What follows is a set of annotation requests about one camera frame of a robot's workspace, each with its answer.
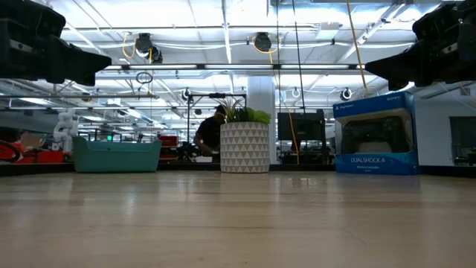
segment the yellow cable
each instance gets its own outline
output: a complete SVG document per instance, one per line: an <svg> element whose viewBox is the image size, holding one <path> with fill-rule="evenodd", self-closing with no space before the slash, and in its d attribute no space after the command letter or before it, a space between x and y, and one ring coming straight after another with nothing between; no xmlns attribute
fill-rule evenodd
<svg viewBox="0 0 476 268"><path fill-rule="evenodd" d="M360 75L362 76L362 83L364 84L364 88L365 88L365 97L367 97L368 88L367 88L367 83L365 83L364 69L362 68L362 60L360 58L360 51L358 50L356 30L354 28L354 22L352 21L352 15L350 14L350 2L349 0L346 0L346 2L347 2L347 12L349 13L350 27L352 28L352 37L354 39L354 46L356 47L358 65L360 66Z"/></svg>
<svg viewBox="0 0 476 268"><path fill-rule="evenodd" d="M471 101L473 101L474 103L476 103L476 100L473 96L470 95L470 93L468 91L466 91L466 89L461 86L461 83L458 83L458 85L460 86L460 88L466 93L466 96L469 96L471 98Z"/></svg>
<svg viewBox="0 0 476 268"><path fill-rule="evenodd" d="M125 36L124 36L124 41L123 41L123 43L122 43L122 44L123 44L123 46L122 46L122 53L124 54L124 56L125 56L126 58L131 59L131 58L133 58L134 55L135 55L135 42L137 41L137 38L134 39L134 47L132 48L132 55L128 55L128 54L126 53L126 39L127 39L127 36L128 36L128 35L129 35L129 34L126 33Z"/></svg>
<svg viewBox="0 0 476 268"><path fill-rule="evenodd" d="M283 99L283 95L281 94L280 91L280 99L283 101L284 107L288 109L288 106L286 105L286 102ZM291 116L291 111L288 109L288 114L289 114L289 124L291 125L291 134L292 134L292 140L295 143L296 146L296 157L297 157L297 164L299 165L299 147L300 144L296 142L296 136L295 136L295 128L292 126L292 116Z"/></svg>

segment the green plant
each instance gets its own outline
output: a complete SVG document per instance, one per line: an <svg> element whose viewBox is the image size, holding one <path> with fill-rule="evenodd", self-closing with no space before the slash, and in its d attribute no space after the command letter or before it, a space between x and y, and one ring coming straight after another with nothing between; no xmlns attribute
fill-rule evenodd
<svg viewBox="0 0 476 268"><path fill-rule="evenodd" d="M241 100L233 102L231 99L227 100L218 100L220 104L223 105L226 111L226 121L227 123L235 122L259 122L264 124L269 124L271 121L271 115L261 111L254 110L252 108L239 108L237 106Z"/></svg>

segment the white geometric planter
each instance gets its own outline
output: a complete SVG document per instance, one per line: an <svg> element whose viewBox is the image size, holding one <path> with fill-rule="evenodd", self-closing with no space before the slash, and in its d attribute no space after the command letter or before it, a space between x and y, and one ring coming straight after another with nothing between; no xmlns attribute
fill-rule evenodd
<svg viewBox="0 0 476 268"><path fill-rule="evenodd" d="M220 167L227 173L269 172L268 124L223 124L220 127Z"/></svg>

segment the wall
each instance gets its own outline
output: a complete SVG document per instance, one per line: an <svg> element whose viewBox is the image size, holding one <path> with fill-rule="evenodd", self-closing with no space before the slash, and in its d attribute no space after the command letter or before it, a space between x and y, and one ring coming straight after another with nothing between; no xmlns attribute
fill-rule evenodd
<svg viewBox="0 0 476 268"><path fill-rule="evenodd" d="M416 139L420 165L452 166L450 116L476 116L456 100L416 100Z"/></svg>

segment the white robot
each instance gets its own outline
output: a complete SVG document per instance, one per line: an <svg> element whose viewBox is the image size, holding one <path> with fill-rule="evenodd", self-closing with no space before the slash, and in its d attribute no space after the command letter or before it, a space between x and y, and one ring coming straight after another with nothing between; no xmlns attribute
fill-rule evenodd
<svg viewBox="0 0 476 268"><path fill-rule="evenodd" d="M64 109L58 115L59 122L53 131L54 143L53 150L62 150L69 153L73 149L72 136L77 135L77 122L73 121L74 109Z"/></svg>

